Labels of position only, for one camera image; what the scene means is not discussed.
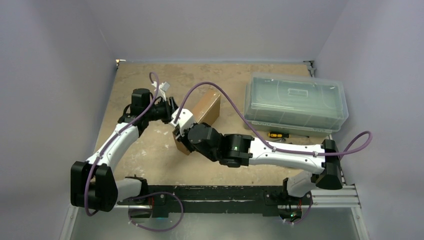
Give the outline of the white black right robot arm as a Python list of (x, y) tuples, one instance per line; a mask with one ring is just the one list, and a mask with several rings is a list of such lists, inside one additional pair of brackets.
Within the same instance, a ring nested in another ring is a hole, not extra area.
[(316, 188), (340, 190), (343, 187), (340, 159), (327, 152), (324, 143), (271, 145), (251, 135), (221, 134), (206, 123), (196, 123), (185, 130), (181, 142), (191, 152), (196, 151), (229, 168), (273, 165), (300, 169), (300, 173), (283, 182), (280, 196), (288, 204)]

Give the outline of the brown cardboard express box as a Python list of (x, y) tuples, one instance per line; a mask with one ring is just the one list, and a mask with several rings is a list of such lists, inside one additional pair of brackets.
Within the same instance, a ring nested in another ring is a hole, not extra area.
[[(206, 123), (211, 126), (220, 116), (220, 106), (221, 94), (213, 89), (207, 90), (197, 101), (196, 105), (193, 108), (188, 109), (192, 112), (195, 118), (193, 126), (200, 123)], [(185, 131), (184, 137), (179, 137), (178, 139), (176, 139), (175, 135), (172, 133), (177, 150), (185, 155), (189, 155), (191, 153), (182, 142), (182, 140), (187, 138), (189, 130)]]

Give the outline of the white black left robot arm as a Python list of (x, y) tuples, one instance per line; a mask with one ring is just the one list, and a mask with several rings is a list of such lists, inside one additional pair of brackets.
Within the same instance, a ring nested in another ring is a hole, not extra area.
[(116, 181), (114, 170), (130, 146), (142, 135), (150, 122), (168, 124), (178, 105), (173, 97), (159, 96), (137, 88), (118, 119), (107, 141), (85, 161), (76, 161), (70, 169), (70, 202), (84, 208), (88, 216), (111, 211), (117, 202), (131, 199), (138, 205), (149, 199), (146, 179), (137, 176)]

